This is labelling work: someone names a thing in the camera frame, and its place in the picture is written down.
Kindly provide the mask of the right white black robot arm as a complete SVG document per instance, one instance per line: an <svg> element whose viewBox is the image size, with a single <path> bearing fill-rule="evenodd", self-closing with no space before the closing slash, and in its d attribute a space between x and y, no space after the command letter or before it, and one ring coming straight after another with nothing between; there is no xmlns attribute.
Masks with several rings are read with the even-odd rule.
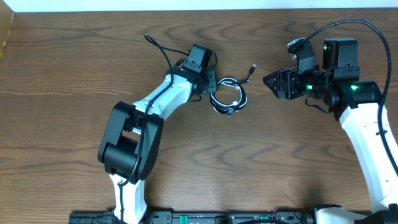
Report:
<svg viewBox="0 0 398 224"><path fill-rule="evenodd" d="M328 106L348 135L364 174L371 214L349 212L337 205L310 209L303 223L397 223L397 143L387 112L378 112L381 91L376 82L360 80L358 42L354 38L325 39L323 63L317 65L310 43L292 54L297 66L263 78L277 98L300 96Z"/></svg>

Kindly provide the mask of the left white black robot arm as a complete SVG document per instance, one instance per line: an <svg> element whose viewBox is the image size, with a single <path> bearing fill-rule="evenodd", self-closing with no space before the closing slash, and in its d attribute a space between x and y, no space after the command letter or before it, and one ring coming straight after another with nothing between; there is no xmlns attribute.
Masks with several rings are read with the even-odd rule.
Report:
<svg viewBox="0 0 398 224"><path fill-rule="evenodd" d="M214 93L216 53L193 44L186 59L171 65L164 81L133 104L118 102L111 112L98 151L115 191L113 223L140 223L147 211L145 179L159 153L165 120L194 95Z"/></svg>

